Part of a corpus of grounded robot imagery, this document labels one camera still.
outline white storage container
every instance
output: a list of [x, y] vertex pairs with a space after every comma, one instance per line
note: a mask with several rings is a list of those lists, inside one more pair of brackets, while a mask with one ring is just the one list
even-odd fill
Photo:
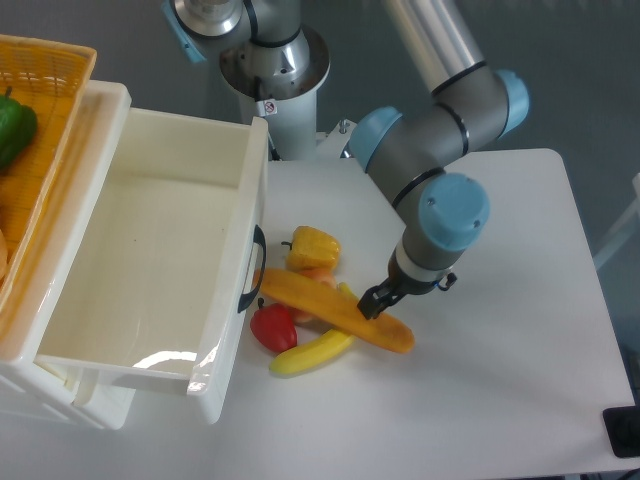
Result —
[[267, 124], [129, 104], [125, 87], [89, 82], [3, 312], [0, 410], [118, 428], [145, 389], [220, 415], [264, 257]]

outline black object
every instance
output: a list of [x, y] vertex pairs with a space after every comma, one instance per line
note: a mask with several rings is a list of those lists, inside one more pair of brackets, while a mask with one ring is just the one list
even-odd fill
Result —
[[367, 320], [371, 320], [372, 318], [378, 318], [387, 307], [395, 305], [402, 298], [404, 298], [404, 293], [398, 293], [387, 278], [380, 285], [371, 287], [364, 292], [358, 302], [358, 310], [362, 312]]
[[618, 477], [618, 480], [628, 480], [638, 472], [640, 472], [640, 468], [636, 468], [635, 470], [630, 470], [624, 475], [622, 475], [621, 477]]
[[602, 417], [615, 456], [640, 457], [640, 407], [607, 408]]
[[253, 230], [253, 243], [256, 243], [260, 247], [262, 247], [262, 265], [260, 266], [260, 278], [258, 278], [258, 283], [255, 287], [253, 287], [253, 290], [240, 295], [240, 300], [238, 301], [238, 313], [249, 308], [251, 302], [253, 302], [253, 300], [258, 295], [258, 291], [260, 290], [260, 285], [262, 285], [262, 279], [264, 277], [264, 269], [267, 266], [267, 240], [264, 237], [264, 232], [258, 225], [256, 225], [256, 228]]
[[443, 292], [448, 292], [449, 289], [453, 287], [453, 284], [456, 283], [457, 281], [458, 281], [458, 277], [456, 276], [455, 273], [451, 272], [449, 275], [447, 275], [447, 284], [445, 286], [442, 286], [440, 285], [440, 283], [438, 283], [438, 288]]

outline white plastic drawer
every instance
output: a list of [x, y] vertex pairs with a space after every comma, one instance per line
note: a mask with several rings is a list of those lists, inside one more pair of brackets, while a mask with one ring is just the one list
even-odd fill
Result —
[[262, 119], [131, 109], [36, 361], [186, 393], [215, 421], [260, 250], [266, 161]]

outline gray floor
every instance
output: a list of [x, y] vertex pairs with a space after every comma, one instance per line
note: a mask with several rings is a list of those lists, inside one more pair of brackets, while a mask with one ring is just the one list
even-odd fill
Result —
[[[159, 0], [0, 0], [0, 32], [89, 45], [93, 78], [127, 85], [134, 106], [239, 121], [216, 62], [190, 64]], [[532, 98], [526, 122], [488, 149], [547, 147], [564, 158], [592, 251], [633, 200], [640, 172], [640, 1], [465, 0], [471, 31], [494, 67], [517, 71]], [[428, 94], [377, 0], [303, 0], [332, 70], [318, 127], [394, 105], [407, 116]], [[211, 49], [216, 58], [216, 48]], [[640, 351], [640, 235], [600, 271], [625, 357]], [[572, 272], [555, 272], [571, 281]]]

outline orange toy vegetable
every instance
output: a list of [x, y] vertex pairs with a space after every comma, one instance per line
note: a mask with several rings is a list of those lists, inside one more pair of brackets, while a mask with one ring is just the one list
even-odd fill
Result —
[[282, 242], [291, 249], [287, 255], [287, 268], [304, 270], [328, 268], [333, 270], [340, 258], [340, 244], [328, 233], [317, 228], [302, 226], [295, 229], [291, 243]]
[[7, 273], [7, 257], [7, 241], [5, 240], [2, 231], [0, 231], [0, 280], [2, 280], [4, 274]]
[[[333, 273], [331, 273], [331, 270], [328, 268], [312, 268], [310, 270], [300, 270], [298, 273], [310, 278], [311, 280], [315, 280], [316, 282], [324, 283], [328, 287], [338, 287], [336, 277], [333, 276]], [[295, 323], [307, 323], [313, 320], [313, 315], [303, 312], [302, 310], [298, 310], [297, 308], [290, 308], [289, 311], [291, 312], [291, 318], [293, 318]]]
[[[254, 284], [258, 277], [256, 272]], [[265, 269], [260, 291], [386, 350], [407, 353], [415, 344], [413, 332], [400, 320], [384, 312], [367, 320], [358, 310], [356, 299], [295, 272]]]

